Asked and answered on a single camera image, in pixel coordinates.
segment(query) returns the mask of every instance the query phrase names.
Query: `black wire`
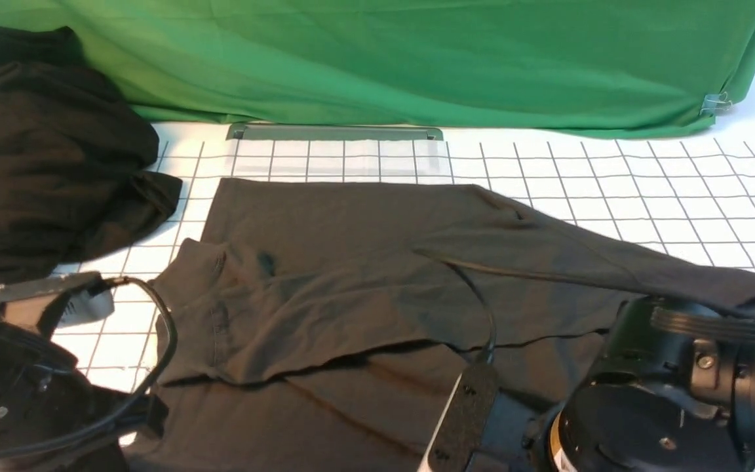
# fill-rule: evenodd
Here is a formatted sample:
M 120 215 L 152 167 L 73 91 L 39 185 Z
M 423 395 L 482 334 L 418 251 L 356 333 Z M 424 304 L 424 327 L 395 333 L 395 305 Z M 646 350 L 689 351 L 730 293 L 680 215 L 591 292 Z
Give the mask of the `black wire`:
M 476 356 L 476 362 L 481 362 L 483 364 L 491 364 L 491 362 L 494 362 L 494 349 L 495 347 L 497 347 L 497 322 L 494 320 L 494 311 L 492 311 L 490 305 L 488 305 L 488 302 L 485 301 L 485 297 L 482 296 L 479 287 L 474 284 L 471 278 L 467 274 L 465 274 L 465 272 L 462 271 L 462 269 L 460 269 L 458 265 L 435 257 L 430 257 L 428 254 L 419 251 L 414 252 L 416 252 L 416 254 L 423 255 L 424 257 L 428 257 L 429 259 L 435 260 L 436 262 L 443 263 L 443 265 L 447 266 L 450 271 L 453 271 L 456 275 L 459 275 L 459 278 L 461 278 L 461 280 L 465 282 L 465 285 L 467 285 L 468 288 L 471 289 L 471 292 L 474 293 L 474 296 L 476 296 L 476 299 L 479 300 L 480 305 L 482 305 L 482 308 L 485 310 L 486 316 L 488 316 L 488 341 L 485 343 L 483 350 L 480 351 L 480 353 Z
M 533 281 L 560 282 L 564 284 L 575 284 L 579 286 L 589 286 L 606 290 L 621 290 L 621 292 L 642 293 L 642 295 L 650 296 L 662 296 L 663 298 L 673 298 L 675 300 L 694 302 L 699 305 L 703 305 L 704 307 L 711 308 L 712 310 L 717 311 L 717 313 L 721 313 L 722 315 L 729 315 L 736 317 L 737 319 L 755 320 L 755 316 L 753 316 L 753 314 L 747 313 L 747 311 L 744 311 L 742 309 L 696 299 L 694 296 L 674 292 L 673 290 L 655 290 L 651 287 L 648 287 L 648 292 L 644 292 L 645 287 L 639 284 L 626 284 L 617 282 L 605 283 L 573 275 L 557 275 L 543 272 L 516 271 L 515 269 L 491 267 L 490 265 L 459 260 L 449 255 L 438 253 L 438 251 L 422 250 L 422 248 L 416 248 L 415 250 L 413 250 L 413 252 L 446 265 L 470 269 L 470 271 L 482 272 L 483 274 L 502 275 L 505 277 L 514 277 L 518 279 L 528 279 Z
M 107 279 L 105 280 L 105 282 L 108 284 L 109 288 L 132 284 L 138 286 L 139 288 L 144 290 L 144 292 L 147 293 L 148 296 L 150 296 L 150 298 L 153 300 L 153 303 L 155 303 L 156 308 L 158 308 L 159 310 L 159 317 L 160 319 L 162 319 L 162 323 L 165 324 L 165 330 L 168 334 L 168 343 L 165 347 L 165 352 L 159 358 L 159 361 L 156 362 L 153 370 L 151 370 L 150 373 L 147 374 L 147 377 L 142 380 L 138 388 L 135 389 L 135 391 L 132 392 L 132 394 L 128 398 L 126 398 L 126 400 L 123 401 L 112 413 L 104 416 L 104 418 L 97 422 L 94 422 L 93 424 L 90 424 L 89 426 L 75 431 L 74 433 L 64 434 L 63 436 L 55 437 L 54 439 L 48 439 L 34 444 L 28 444 L 26 446 L 0 449 L 0 460 L 14 459 L 17 457 L 36 454 L 46 454 L 78 445 L 78 443 L 87 439 L 92 439 L 100 433 L 110 433 L 114 430 L 117 422 L 119 422 L 119 420 L 123 418 L 126 411 L 129 410 L 131 406 L 134 406 L 134 403 L 136 401 L 139 401 L 142 397 L 144 397 L 147 389 L 155 385 L 156 380 L 159 379 L 159 376 L 161 376 L 162 372 L 165 371 L 165 368 L 168 367 L 168 363 L 171 361 L 171 358 L 173 358 L 174 353 L 176 352 L 177 332 L 176 325 L 174 325 L 174 319 L 172 319 L 172 317 L 170 316 L 170 310 L 168 310 L 167 305 L 165 305 L 165 301 L 162 300 L 161 296 L 159 296 L 159 293 L 156 293 L 156 290 L 154 290 L 153 287 L 150 287 L 147 282 L 136 279 L 134 277 L 116 277 L 113 279 Z

